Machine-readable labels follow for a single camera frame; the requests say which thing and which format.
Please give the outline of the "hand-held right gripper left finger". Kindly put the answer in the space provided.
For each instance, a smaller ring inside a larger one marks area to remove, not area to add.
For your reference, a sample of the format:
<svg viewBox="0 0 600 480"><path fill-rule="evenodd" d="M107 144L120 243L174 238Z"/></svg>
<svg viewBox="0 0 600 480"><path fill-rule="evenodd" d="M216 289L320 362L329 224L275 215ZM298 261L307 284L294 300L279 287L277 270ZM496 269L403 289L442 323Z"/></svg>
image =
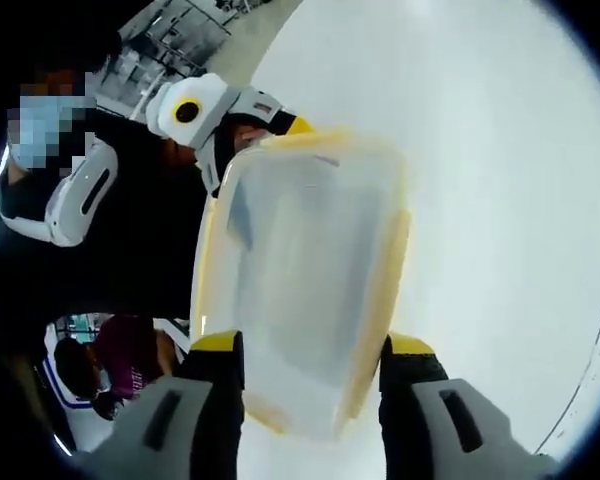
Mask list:
<svg viewBox="0 0 600 480"><path fill-rule="evenodd" d="M236 479L245 418L243 335L209 334L122 408L87 455L89 479Z"/></svg>

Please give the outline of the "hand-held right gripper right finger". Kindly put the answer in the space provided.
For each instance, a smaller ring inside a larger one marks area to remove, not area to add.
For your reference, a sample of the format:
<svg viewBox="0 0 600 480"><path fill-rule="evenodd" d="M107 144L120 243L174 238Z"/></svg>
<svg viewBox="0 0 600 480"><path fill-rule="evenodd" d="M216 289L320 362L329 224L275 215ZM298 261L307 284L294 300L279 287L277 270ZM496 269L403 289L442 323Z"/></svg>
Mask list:
<svg viewBox="0 0 600 480"><path fill-rule="evenodd" d="M379 357L378 408L389 479L552 479L547 455L513 437L509 417L434 350L390 333Z"/></svg>

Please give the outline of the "person's left hand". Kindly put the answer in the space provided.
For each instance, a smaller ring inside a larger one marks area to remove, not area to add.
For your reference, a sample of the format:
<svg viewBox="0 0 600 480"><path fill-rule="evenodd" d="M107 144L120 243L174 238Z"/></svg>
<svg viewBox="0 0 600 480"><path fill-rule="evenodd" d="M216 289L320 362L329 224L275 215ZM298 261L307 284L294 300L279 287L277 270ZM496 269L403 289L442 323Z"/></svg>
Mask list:
<svg viewBox="0 0 600 480"><path fill-rule="evenodd" d="M166 139L162 141L161 157L169 165L195 165L197 163L195 151L177 142Z"/></svg>

